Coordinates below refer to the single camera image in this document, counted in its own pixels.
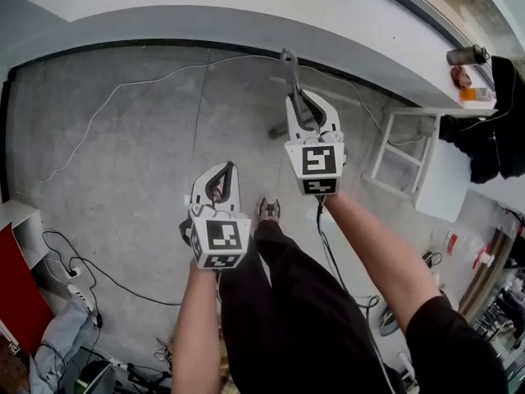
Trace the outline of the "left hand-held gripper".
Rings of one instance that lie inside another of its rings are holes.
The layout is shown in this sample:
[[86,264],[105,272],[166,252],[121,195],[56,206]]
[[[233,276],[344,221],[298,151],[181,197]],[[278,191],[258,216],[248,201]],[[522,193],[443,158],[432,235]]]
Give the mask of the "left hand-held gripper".
[[179,225],[200,269],[236,268],[247,254],[251,219],[241,212],[237,166],[219,163],[199,176],[186,202],[188,217]]

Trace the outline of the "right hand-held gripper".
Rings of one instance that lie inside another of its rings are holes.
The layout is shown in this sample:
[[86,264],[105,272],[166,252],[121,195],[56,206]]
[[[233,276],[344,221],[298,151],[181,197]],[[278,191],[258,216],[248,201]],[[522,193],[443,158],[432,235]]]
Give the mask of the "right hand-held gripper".
[[[288,125],[303,128],[300,95],[288,94],[291,109]],[[302,101],[311,113],[315,131],[303,131],[285,143],[302,195],[335,195],[346,162],[344,133],[337,111],[321,96],[303,90]]]

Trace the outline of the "person's right forearm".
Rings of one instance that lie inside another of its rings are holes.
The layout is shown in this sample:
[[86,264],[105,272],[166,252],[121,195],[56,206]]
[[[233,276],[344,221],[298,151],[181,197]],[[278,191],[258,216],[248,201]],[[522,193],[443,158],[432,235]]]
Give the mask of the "person's right forearm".
[[430,269],[407,241],[348,195],[331,195],[325,206],[406,332],[420,307],[440,295]]

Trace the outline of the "person's left forearm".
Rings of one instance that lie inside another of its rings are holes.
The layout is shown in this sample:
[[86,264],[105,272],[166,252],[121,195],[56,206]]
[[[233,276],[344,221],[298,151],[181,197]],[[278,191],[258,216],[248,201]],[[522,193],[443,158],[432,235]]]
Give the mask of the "person's left forearm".
[[172,394],[217,394],[221,344],[216,274],[190,263],[172,343]]

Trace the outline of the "person's shoe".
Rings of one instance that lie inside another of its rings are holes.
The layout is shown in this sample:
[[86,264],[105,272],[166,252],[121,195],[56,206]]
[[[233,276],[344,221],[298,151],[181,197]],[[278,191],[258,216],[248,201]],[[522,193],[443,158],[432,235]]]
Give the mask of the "person's shoe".
[[264,195],[257,203],[256,218],[258,222],[281,219],[281,203],[275,195]]

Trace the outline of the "person's black trousers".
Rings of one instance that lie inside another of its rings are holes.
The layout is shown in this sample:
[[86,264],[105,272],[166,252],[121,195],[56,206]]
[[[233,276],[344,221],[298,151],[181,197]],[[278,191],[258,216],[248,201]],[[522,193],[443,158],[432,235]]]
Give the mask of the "person's black trousers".
[[391,394],[355,301],[274,221],[258,224],[240,265],[221,275],[221,326],[240,394]]

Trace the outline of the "white chair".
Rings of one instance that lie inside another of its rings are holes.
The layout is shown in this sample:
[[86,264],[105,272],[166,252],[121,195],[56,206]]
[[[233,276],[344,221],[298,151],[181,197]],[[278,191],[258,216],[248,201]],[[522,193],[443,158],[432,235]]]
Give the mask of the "white chair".
[[[457,220],[470,183],[470,161],[466,154],[453,144],[439,138],[441,118],[472,117],[472,109],[453,108],[397,108],[388,114],[377,158],[370,175],[363,178],[371,184],[387,190],[413,204],[416,211],[443,221]],[[400,116],[431,120],[431,132],[423,136],[421,158],[405,153],[390,141],[395,119]],[[416,175],[409,192],[403,192],[377,178],[384,155],[391,153],[414,166]]]

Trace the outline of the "pink object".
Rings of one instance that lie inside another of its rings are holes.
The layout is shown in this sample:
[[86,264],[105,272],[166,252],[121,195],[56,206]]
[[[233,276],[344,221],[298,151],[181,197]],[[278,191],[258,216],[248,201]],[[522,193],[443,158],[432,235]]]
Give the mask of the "pink object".
[[450,77],[454,86],[458,89],[468,89],[472,87],[472,80],[463,66],[453,66],[450,69]]

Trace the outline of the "grey metal flask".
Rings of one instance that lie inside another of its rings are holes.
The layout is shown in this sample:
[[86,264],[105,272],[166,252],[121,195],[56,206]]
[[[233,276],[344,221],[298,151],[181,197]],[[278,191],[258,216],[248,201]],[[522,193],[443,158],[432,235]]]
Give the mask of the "grey metal flask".
[[490,58],[487,50],[477,44],[456,48],[446,53],[446,61],[450,66],[484,65]]

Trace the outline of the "orange bottle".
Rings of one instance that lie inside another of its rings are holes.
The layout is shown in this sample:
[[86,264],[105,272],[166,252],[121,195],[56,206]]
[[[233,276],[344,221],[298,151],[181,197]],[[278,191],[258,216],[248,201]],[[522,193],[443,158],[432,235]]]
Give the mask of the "orange bottle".
[[495,92],[490,88],[461,88],[459,97],[463,102],[489,103],[496,99]]

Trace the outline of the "black jacket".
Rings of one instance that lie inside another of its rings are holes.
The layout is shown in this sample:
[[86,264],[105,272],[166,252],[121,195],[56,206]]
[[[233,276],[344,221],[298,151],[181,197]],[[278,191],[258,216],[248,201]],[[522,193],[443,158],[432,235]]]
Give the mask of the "black jacket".
[[492,58],[495,114],[485,120],[444,116],[439,138],[470,158],[474,184],[525,174],[525,80],[505,57]]

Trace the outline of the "white table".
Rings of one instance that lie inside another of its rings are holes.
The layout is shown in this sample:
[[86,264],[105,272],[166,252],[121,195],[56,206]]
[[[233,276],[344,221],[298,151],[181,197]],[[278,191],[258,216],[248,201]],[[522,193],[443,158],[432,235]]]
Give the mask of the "white table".
[[14,237],[29,269],[33,269],[47,254],[43,241],[43,223],[37,208],[10,199],[0,204],[0,229],[11,224]]

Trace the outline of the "red cabinet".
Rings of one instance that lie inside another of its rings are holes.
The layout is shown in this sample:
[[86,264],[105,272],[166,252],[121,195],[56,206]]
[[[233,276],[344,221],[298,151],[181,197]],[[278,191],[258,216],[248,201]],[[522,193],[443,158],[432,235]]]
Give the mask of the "red cabinet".
[[23,353],[34,355],[53,318],[7,224],[0,230],[0,322]]

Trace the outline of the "brown board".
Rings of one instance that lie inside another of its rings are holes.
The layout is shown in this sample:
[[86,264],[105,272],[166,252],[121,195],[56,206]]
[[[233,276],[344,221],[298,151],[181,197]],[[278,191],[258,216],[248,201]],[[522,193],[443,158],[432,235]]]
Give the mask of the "brown board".
[[504,265],[509,257],[514,240],[500,229],[495,229],[488,254],[494,259],[491,265],[481,263],[475,267],[475,275],[459,302],[459,312],[472,322],[484,308],[489,294],[500,278]]

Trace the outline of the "person's black shirt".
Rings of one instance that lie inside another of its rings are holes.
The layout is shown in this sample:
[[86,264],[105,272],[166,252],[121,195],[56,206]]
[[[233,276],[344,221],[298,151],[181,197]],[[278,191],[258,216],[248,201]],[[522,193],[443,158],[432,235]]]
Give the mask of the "person's black shirt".
[[419,394],[509,394],[495,349],[444,297],[418,309],[405,338]]

